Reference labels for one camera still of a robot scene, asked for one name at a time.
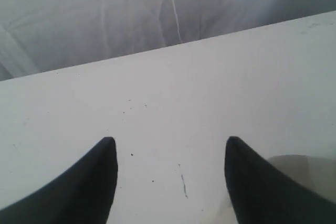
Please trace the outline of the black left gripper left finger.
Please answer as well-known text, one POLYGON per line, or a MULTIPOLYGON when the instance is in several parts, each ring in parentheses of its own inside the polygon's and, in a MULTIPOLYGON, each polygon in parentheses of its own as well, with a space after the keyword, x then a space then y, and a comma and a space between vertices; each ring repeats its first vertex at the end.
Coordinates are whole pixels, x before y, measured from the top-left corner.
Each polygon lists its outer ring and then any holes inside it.
POLYGON ((1 223, 107 223, 118 179, 114 138, 104 137, 36 192, 1 210, 1 223))

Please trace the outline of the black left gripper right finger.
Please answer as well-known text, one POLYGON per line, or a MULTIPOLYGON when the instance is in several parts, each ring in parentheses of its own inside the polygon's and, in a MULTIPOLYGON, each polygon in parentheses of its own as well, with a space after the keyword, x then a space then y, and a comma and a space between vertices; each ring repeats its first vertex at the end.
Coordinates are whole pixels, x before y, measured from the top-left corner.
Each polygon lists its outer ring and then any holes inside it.
POLYGON ((237 136, 226 142, 224 173, 238 223, 335 223, 335 203, 276 169, 237 136))

